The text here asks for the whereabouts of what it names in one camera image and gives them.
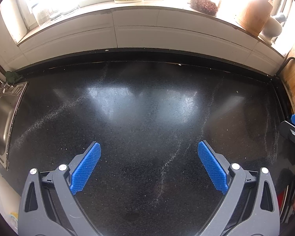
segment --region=countertop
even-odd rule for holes
[[[101,158],[76,197],[103,235],[195,235],[222,198],[197,155],[201,140],[246,170],[269,168],[277,192],[295,173],[271,84],[155,62],[76,65],[26,80],[6,177],[20,194],[31,168],[54,170],[99,142]]]

